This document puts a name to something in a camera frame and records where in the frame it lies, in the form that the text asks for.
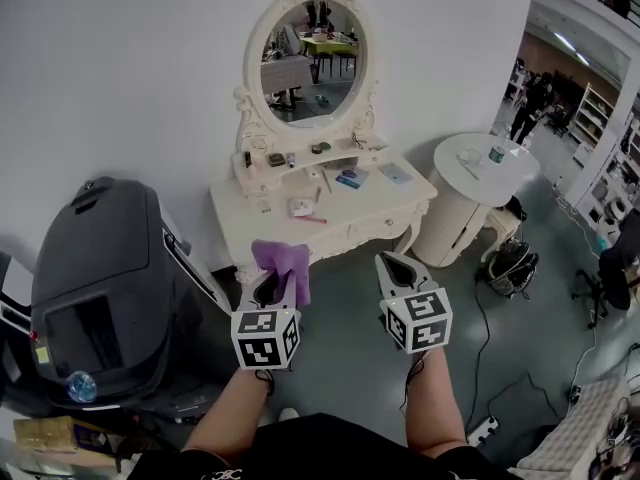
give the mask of purple cloth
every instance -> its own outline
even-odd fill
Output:
[[[296,276],[296,304],[307,306],[311,303],[309,292],[309,247],[302,245],[288,245],[282,242],[265,242],[254,240],[251,252],[258,267],[263,270],[274,270],[278,273],[280,282],[278,293],[284,294],[287,274],[293,272]]]

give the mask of yellow sticker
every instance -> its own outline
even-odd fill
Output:
[[[49,352],[47,351],[47,347],[37,348],[36,355],[38,356],[38,362],[40,364],[46,364],[49,362]]]

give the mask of oval mirror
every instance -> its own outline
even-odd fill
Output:
[[[292,126],[330,121],[355,89],[362,27],[343,5],[309,0],[289,10],[265,38],[260,77],[271,112]]]

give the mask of ornate mirror frame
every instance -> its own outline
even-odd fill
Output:
[[[262,93],[261,60],[266,38],[288,11],[309,0],[276,0],[256,23],[244,55],[244,85],[236,88],[237,109],[242,112],[236,148],[264,156],[274,151],[295,151],[319,141],[348,137],[352,132],[368,135],[373,131],[371,96],[374,79],[375,48],[369,18],[355,0],[330,0],[344,6],[360,22],[358,73],[351,91],[338,108],[326,116],[328,123],[311,128],[287,124],[278,119]]]

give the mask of ceiling light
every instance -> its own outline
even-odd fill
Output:
[[[583,64],[585,64],[586,66],[589,65],[589,63],[587,62],[587,59],[585,59],[581,54],[576,52],[576,55],[578,56],[578,58],[582,61]]]
[[[572,52],[575,52],[576,49],[573,47],[573,45],[567,41],[564,36],[561,36],[560,34],[558,34],[557,32],[554,32],[553,35],[555,35],[558,39],[560,39],[560,41],[562,41],[564,43],[564,45],[569,48],[569,50],[571,50]]]

